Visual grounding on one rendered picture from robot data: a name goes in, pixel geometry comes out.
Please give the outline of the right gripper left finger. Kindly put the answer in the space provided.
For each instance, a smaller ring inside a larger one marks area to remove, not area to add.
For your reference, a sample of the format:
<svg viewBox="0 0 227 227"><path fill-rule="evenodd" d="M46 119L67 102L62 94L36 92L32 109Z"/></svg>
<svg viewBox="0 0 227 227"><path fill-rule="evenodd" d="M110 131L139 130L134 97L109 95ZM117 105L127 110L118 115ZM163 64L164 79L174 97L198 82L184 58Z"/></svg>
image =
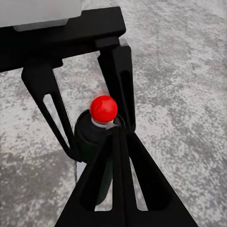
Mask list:
<svg viewBox="0 0 227 227"><path fill-rule="evenodd" d="M112 209L95 211L110 156L113 156ZM126 227L118 126L103 132L54 227Z"/></svg>

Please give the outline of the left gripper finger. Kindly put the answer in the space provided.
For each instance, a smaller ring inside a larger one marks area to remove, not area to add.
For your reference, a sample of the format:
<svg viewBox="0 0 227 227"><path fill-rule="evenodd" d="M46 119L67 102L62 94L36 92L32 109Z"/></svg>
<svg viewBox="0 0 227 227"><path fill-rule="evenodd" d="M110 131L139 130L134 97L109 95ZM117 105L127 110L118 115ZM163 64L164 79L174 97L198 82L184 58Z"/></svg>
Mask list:
<svg viewBox="0 0 227 227"><path fill-rule="evenodd" d="M135 132L135 102L131 47L121 46L117 35L91 39L93 52L100 51L97 58L111 98L115 100L118 114L126 127Z"/></svg>
<svg viewBox="0 0 227 227"><path fill-rule="evenodd" d="M30 58L27 59L25 63L21 78L67 156L72 160L82 162L56 77L53 72L53 69L62 66L63 62L61 57L50 59L47 59L45 56ZM44 96L48 94L52 97L66 137L69 141L70 148L66 144L61 132L44 104Z"/></svg>

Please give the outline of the insectifuge atomizer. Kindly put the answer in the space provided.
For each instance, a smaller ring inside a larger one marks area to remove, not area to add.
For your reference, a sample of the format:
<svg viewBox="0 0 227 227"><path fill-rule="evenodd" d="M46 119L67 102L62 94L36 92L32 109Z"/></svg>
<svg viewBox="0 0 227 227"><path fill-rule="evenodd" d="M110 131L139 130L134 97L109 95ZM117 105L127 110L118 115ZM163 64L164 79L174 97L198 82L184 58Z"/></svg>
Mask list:
<svg viewBox="0 0 227 227"><path fill-rule="evenodd" d="M115 126L123 126L126 128L124 119L118 114L117 103L111 96L101 95L96 97L92 101L90 108L79 116L75 124L74 138L82 162L74 160L74 177L76 184L103 132ZM106 162L96 206L100 205L105 200L112 179L113 156L110 156Z"/></svg>

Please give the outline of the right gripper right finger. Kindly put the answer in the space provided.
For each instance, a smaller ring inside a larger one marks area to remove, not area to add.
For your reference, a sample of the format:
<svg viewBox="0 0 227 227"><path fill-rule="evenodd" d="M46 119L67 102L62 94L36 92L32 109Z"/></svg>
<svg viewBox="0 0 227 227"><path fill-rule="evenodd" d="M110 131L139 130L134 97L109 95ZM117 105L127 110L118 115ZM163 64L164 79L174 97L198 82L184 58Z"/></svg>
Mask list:
<svg viewBox="0 0 227 227"><path fill-rule="evenodd" d="M126 227L198 227L137 134L119 126ZM130 158L148 211L137 208Z"/></svg>

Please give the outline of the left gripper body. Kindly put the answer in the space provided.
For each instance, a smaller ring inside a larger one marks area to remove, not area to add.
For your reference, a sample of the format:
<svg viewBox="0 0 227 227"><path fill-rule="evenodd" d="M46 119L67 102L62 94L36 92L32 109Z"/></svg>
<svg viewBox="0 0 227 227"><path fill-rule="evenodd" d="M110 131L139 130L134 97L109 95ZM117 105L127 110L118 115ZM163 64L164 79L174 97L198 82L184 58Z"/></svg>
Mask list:
<svg viewBox="0 0 227 227"><path fill-rule="evenodd" d="M91 39L126 33L121 7L90 9L69 18L66 25L18 32L0 28L0 73L24 68L27 59L47 59L92 52Z"/></svg>

